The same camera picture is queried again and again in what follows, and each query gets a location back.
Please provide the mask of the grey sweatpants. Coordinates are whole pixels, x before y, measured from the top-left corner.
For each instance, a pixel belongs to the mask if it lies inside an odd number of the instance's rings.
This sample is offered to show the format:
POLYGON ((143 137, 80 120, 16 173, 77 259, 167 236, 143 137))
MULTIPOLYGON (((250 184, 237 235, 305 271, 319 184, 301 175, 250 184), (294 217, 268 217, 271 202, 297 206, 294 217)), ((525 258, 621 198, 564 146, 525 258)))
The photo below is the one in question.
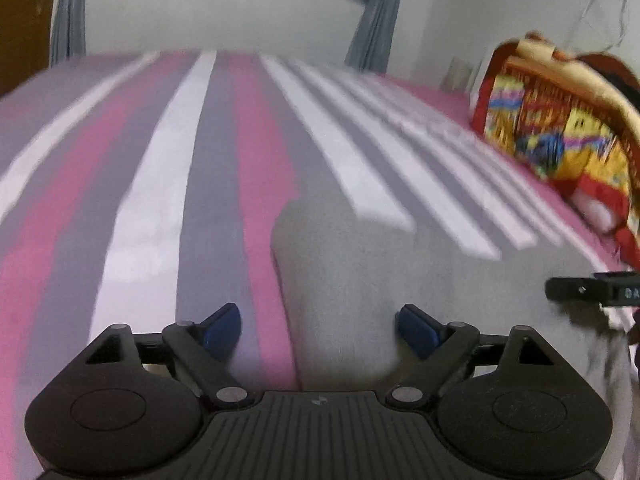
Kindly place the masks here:
POLYGON ((538 240, 496 258, 472 256, 432 228, 399 229, 325 197, 288 204, 271 249, 304 389, 393 387, 453 322, 485 335, 527 325, 608 406, 613 431, 598 471, 623 477, 632 415, 626 337, 600 308, 555 304, 544 293, 549 278, 592 273, 573 244, 538 240))

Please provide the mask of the colourful folded blanket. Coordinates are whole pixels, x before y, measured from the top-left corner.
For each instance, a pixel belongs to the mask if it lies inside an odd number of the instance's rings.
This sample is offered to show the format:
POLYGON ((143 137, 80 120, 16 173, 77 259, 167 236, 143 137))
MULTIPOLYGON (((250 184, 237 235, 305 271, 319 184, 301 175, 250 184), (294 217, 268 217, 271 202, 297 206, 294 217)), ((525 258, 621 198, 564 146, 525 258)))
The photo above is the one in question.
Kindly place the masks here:
POLYGON ((520 40, 491 55, 472 128, 553 186, 620 258, 639 265, 639 129, 541 64, 520 40))

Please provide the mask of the striped pink purple bedsheet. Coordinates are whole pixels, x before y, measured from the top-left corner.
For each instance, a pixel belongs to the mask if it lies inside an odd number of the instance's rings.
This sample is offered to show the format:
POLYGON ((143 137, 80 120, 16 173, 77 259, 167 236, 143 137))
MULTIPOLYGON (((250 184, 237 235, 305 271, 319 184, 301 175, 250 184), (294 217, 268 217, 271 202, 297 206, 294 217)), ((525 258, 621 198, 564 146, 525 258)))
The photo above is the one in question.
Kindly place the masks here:
POLYGON ((89 56, 1 102, 1 474, 40 471, 28 404, 113 324, 157 333, 232 302, 247 388, 386 385, 416 304, 533 326, 611 407, 609 479, 637 477, 628 312, 560 307, 555 275, 620 268, 558 192, 447 98, 271 56, 89 56))

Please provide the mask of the cream patterned folded blanket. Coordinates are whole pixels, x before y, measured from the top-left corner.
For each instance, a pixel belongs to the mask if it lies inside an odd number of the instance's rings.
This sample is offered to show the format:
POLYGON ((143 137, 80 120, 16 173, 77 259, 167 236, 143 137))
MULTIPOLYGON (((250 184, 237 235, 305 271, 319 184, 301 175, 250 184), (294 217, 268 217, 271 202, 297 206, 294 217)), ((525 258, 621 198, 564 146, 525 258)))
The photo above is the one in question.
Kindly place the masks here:
POLYGON ((639 129, 639 77, 619 58, 602 53, 574 55, 534 37, 521 39, 516 54, 586 90, 587 96, 615 112, 629 128, 639 129))

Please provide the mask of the right grey curtain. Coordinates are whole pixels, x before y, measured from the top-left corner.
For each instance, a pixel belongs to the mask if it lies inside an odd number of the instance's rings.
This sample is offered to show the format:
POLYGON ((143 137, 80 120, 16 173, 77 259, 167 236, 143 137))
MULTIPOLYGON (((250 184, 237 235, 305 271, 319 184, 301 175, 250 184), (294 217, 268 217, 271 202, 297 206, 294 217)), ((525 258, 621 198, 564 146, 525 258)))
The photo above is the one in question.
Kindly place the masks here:
POLYGON ((345 58, 348 67, 360 72, 386 72, 400 2, 368 0, 345 58))

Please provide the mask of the grey curtain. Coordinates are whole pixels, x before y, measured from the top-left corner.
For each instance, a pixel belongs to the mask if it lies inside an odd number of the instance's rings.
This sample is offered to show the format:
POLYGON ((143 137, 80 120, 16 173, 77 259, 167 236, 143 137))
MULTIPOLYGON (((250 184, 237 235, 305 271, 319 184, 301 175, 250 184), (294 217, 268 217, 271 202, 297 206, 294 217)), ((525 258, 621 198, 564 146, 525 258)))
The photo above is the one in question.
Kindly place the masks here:
POLYGON ((86 0, 56 0, 49 48, 51 66, 86 54, 86 0))
POLYGON ((386 72, 400 2, 368 0, 345 58, 348 67, 360 72, 386 72))

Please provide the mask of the left grey curtain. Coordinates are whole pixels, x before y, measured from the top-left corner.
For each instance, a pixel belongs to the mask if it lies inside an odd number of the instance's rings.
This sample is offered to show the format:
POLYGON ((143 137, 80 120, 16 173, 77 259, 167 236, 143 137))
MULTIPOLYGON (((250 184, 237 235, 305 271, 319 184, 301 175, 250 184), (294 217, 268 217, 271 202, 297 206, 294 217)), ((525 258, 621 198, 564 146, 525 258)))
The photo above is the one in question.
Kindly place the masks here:
POLYGON ((56 0, 49 48, 51 66, 86 54, 86 0, 56 0))

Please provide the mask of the brown wooden door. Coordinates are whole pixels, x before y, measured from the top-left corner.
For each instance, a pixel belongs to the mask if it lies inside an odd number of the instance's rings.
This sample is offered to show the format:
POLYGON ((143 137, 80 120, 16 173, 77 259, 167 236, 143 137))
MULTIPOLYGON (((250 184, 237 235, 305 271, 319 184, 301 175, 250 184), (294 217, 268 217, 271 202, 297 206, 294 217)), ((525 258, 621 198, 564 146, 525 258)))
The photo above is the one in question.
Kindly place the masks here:
POLYGON ((1 94, 49 66, 53 0, 0 0, 1 94))

